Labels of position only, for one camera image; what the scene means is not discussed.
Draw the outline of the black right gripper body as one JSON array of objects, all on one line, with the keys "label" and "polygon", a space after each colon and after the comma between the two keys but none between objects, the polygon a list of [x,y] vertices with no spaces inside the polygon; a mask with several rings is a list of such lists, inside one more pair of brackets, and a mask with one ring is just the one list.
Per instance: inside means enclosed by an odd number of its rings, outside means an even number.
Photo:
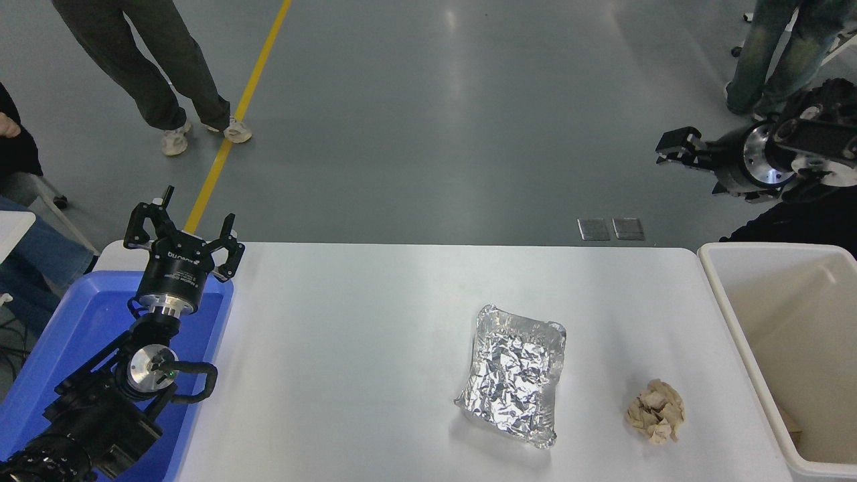
[{"label": "black right gripper body", "polygon": [[716,184],[712,195],[741,196],[746,202],[777,200],[781,195],[781,171],[769,162],[771,127],[735,129],[710,143]]}]

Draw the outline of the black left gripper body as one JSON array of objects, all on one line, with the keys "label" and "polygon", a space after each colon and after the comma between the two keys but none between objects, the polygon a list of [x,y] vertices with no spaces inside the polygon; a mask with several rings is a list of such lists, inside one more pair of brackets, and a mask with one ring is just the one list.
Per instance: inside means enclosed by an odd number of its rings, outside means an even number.
[{"label": "black left gripper body", "polygon": [[174,312],[196,312],[211,271],[212,255],[206,241],[187,234],[177,240],[160,238],[149,247],[137,302],[150,311],[169,306]]}]

